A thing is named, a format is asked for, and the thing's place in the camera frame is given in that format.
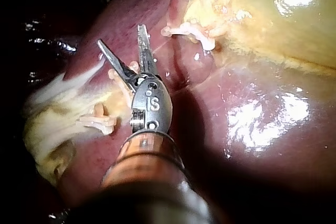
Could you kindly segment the right arm instrument jaw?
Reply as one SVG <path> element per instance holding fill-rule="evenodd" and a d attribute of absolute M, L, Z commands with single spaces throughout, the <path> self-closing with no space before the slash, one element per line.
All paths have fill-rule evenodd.
<path fill-rule="evenodd" d="M 140 72 L 158 74 L 150 47 L 149 35 L 144 24 L 138 25 L 138 49 Z"/>
<path fill-rule="evenodd" d="M 140 71 L 140 65 L 137 61 L 132 61 L 128 66 L 122 60 L 120 60 L 108 46 L 99 39 L 97 45 L 100 48 L 103 55 L 108 59 L 115 72 L 119 75 L 122 82 L 130 89 L 138 89 L 138 73 Z"/>

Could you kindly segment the right arm instrument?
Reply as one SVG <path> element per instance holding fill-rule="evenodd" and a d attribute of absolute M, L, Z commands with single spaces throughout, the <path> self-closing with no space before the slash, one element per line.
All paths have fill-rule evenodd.
<path fill-rule="evenodd" d="M 168 133 L 172 122 L 172 101 L 164 83 L 155 75 L 136 78 L 131 105 L 132 132 L 143 130 Z"/>

